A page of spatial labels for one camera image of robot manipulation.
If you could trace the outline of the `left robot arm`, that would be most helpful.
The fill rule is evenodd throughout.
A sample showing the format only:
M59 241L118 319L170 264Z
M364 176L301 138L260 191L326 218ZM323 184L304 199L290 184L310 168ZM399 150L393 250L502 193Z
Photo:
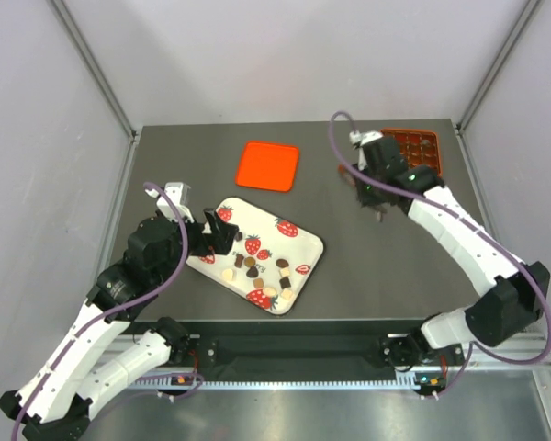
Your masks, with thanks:
M190 256L225 255L239 234L215 211L206 222L143 220L114 265L103 271L68 334L36 376L5 392L0 409L14 420L14 436L27 440L77 440L102 409L135 380L189 356L182 324L162 317L129 350L99 367L110 344L169 287Z

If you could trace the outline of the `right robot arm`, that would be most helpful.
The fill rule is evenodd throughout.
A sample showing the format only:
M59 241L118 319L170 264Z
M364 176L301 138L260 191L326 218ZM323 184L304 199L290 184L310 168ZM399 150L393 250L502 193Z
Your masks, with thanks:
M398 142L377 131L353 131L359 201L399 207L426 230L461 267L478 300L426 320L410 340L412 356L432 363L449 345L478 342L495 347L537 322L544 314L534 286L548 290L550 274L535 262L506 256L480 236L484 230L457 202L444 180L427 164L409 167Z

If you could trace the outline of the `white strawberry tray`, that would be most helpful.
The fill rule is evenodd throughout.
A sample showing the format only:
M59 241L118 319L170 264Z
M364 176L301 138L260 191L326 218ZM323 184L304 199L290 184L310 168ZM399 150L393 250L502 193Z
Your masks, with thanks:
M210 255L207 257L190 257L186 264L201 275L222 285L238 298L274 316L287 314L294 306L301 290L309 280L309 275L318 264L324 253L324 243L320 237L308 232L289 220L261 209L241 198L225 198L219 203L217 213L226 222L239 226L243 238L235 241L227 255ZM253 257L259 271L256 278L249 278L246 273L250 267L242 264L235 266L237 254L244 259ZM276 266L277 259L286 259L293 296L284 299L279 280L282 278ZM226 269L233 269L236 278L226 281L221 274ZM264 287L256 289L253 282L260 278ZM276 296L266 297L263 289L274 288Z

